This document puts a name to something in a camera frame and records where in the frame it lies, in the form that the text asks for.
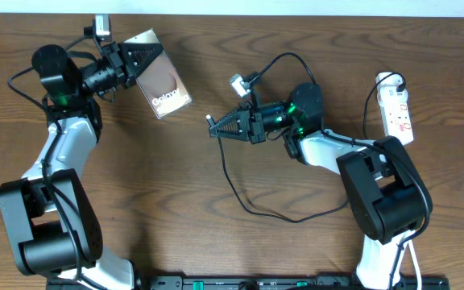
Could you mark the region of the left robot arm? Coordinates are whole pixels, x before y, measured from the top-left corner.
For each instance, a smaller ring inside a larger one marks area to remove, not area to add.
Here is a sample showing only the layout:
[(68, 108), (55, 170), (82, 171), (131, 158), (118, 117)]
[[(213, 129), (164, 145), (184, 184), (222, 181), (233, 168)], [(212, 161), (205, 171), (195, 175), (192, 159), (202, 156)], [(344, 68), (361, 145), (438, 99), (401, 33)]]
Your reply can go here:
[(25, 276), (44, 276), (58, 288), (149, 288), (132, 262), (105, 247), (81, 175), (101, 136), (98, 100), (135, 85), (162, 51), (157, 43), (110, 43), (97, 55), (56, 44), (34, 53), (48, 138), (31, 168), (0, 186), (6, 234)]

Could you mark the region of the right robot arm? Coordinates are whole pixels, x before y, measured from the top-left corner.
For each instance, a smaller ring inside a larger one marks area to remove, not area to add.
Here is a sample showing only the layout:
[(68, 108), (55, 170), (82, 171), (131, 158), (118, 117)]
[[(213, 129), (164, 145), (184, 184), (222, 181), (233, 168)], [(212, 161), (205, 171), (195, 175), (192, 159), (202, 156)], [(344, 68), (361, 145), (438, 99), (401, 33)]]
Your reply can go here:
[(364, 233), (355, 270), (368, 289), (393, 289), (400, 282), (402, 255), (430, 222), (431, 197), (404, 145), (394, 136), (359, 140), (325, 128), (321, 87), (298, 85), (285, 101), (240, 103), (214, 121), (209, 134), (253, 144), (279, 131), (290, 158), (325, 168), (342, 180), (348, 205)]

